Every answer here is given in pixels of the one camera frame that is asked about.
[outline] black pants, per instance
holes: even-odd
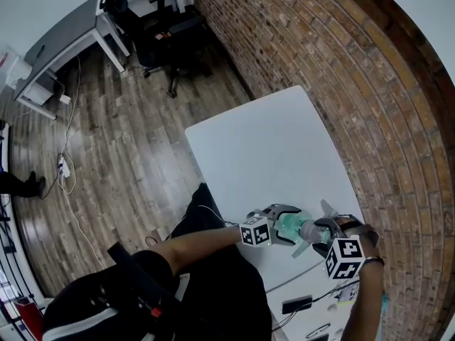
[[[0,173],[0,193],[19,197],[35,197],[38,194],[38,184],[32,178],[22,182],[8,172]]]

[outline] office chair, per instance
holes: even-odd
[[[146,22],[128,8],[128,0],[101,0],[100,9],[132,40],[139,63],[145,67],[145,77],[157,68],[171,67],[167,94],[174,98],[177,75],[201,66],[198,57],[208,44],[208,32],[203,16],[194,12],[174,13],[172,6],[164,6],[164,0],[149,0],[155,1],[158,10],[148,16],[153,25],[147,28]]]

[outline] white stripe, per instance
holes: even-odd
[[[101,323],[108,318],[114,317],[116,314],[118,314],[118,312],[114,308],[108,308],[106,310],[103,310],[101,313],[98,313],[97,315],[94,315],[85,320],[71,323],[70,325],[53,328],[43,335],[43,341],[54,341],[65,336],[88,330],[89,328],[96,326],[98,323]]]

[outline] black shoe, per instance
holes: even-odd
[[[44,192],[44,188],[46,188],[46,179],[44,177],[41,177],[40,180],[36,183],[37,185],[37,191],[38,191],[38,194],[37,196],[38,197],[43,197],[43,192]]]
[[[30,173],[30,176],[28,177],[28,180],[26,181],[28,183],[35,183],[36,182],[36,173],[32,171]]]

